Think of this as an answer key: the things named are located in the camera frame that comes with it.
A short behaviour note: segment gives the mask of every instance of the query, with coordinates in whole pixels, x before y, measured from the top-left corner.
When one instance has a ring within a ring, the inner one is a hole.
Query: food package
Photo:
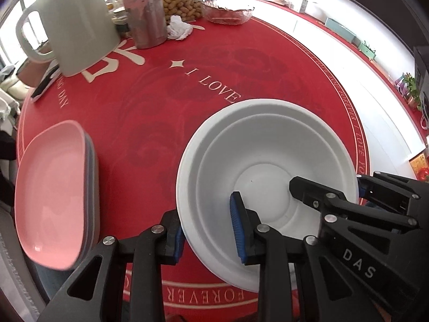
[[[202,16],[202,0],[162,0],[162,3],[167,24],[172,15],[180,16],[183,22],[190,22]]]

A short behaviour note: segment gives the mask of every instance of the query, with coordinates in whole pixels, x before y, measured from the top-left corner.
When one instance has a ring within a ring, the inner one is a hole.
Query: green planter
[[[375,58],[375,53],[370,50],[363,42],[359,45],[359,51],[366,55],[369,59],[373,60]]]

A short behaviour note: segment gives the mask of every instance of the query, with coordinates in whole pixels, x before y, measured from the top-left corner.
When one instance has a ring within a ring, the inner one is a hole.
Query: white cloth
[[[179,16],[171,16],[170,25],[167,27],[168,38],[170,40],[184,40],[192,33],[192,26],[182,22]]]

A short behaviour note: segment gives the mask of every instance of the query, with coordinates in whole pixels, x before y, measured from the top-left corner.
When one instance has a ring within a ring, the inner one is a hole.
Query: plate
[[[28,145],[18,168],[16,230],[28,257],[67,270],[84,240],[85,133],[72,120],[54,125]]]
[[[322,119],[296,104],[245,100],[199,127],[179,165],[176,202],[186,239],[211,272],[258,291],[259,267],[244,266],[237,255],[229,209],[233,191],[282,234],[317,235],[319,212],[290,195],[289,180],[297,175],[358,200],[356,172],[343,143]]]

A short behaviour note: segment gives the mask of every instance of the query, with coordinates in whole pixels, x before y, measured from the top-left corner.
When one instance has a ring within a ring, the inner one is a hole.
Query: round table
[[[355,108],[308,49],[254,18],[238,26],[195,24],[202,29],[184,41],[151,49],[123,40],[88,70],[59,77],[37,102],[25,100],[19,161],[38,133],[66,119],[78,121],[92,137],[99,158],[101,237],[136,236],[175,208],[177,168],[192,134],[241,100],[278,98],[312,111],[338,134],[356,172],[369,173]],[[162,279],[166,312],[189,322],[228,322],[257,309],[256,293],[220,281],[188,245],[178,265],[162,268]]]

